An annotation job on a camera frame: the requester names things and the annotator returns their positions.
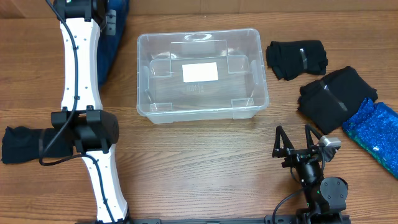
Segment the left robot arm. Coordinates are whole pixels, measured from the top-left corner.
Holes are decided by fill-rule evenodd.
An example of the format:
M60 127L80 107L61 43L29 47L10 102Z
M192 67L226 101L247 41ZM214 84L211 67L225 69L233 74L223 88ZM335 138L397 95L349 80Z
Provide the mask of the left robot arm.
M104 111L99 88L116 57L129 14L129 1L47 1L60 21L65 59L61 110L51 114L58 131L40 158L65 138L71 155L59 163L80 158L86 165L96 200L96 223L131 223L116 168L119 140L117 117Z

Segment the blue sparkly fabric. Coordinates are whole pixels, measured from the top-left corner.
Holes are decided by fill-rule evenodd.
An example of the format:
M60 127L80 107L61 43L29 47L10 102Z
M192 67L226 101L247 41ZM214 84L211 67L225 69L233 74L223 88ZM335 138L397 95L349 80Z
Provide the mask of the blue sparkly fabric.
M397 113L383 102L366 98L342 125L356 144L397 177Z

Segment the small black cloth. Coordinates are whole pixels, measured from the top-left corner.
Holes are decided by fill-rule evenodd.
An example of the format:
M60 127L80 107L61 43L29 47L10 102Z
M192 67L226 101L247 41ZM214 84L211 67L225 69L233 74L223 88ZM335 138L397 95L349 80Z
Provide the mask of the small black cloth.
M39 139L43 137L43 149L55 137L55 129L29 129L19 126L7 127L2 139L2 162L18 164L39 158ZM73 145L59 137L49 149L46 157L67 157L73 154Z

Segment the blue denim jeans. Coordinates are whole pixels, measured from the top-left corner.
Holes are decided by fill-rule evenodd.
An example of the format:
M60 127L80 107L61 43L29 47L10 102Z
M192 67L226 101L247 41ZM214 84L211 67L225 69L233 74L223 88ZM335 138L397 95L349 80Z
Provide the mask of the blue denim jeans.
M129 14L130 0L110 0L106 8L106 24L101 30L97 51L98 88L107 81Z

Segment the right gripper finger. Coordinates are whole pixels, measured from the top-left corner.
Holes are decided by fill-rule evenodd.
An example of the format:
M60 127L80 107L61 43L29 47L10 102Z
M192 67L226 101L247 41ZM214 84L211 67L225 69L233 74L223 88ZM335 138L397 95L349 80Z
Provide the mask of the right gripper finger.
M308 149L311 149L315 145L312 136L315 136L318 140L320 140L322 137L322 135L313 126L306 124L305 137Z
M285 131L283 130L282 126L276 127L272 157L287 157L291 154L292 150L294 150L294 147L290 142L290 139L286 135Z

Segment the large black cloth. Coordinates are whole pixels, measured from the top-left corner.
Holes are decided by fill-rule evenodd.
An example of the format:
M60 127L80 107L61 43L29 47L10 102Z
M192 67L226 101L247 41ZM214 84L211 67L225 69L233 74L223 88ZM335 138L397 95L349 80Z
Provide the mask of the large black cloth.
M302 86L298 110L329 134L350 119L366 98L376 101L377 90L347 66Z

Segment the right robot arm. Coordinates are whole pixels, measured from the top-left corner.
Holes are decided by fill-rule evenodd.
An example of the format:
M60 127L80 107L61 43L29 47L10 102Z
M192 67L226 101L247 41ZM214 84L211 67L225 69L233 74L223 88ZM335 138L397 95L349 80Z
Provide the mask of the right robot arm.
M340 177L325 177L325 164L330 162L341 147L338 138L321 135L311 125L305 125L307 147L295 149L282 126L276 127L272 157L283 158L283 168L290 169L294 181L301 189L288 195L275 207L266 223L350 223L346 209L348 183ZM294 215L278 215L279 208L288 200L304 194L307 206Z

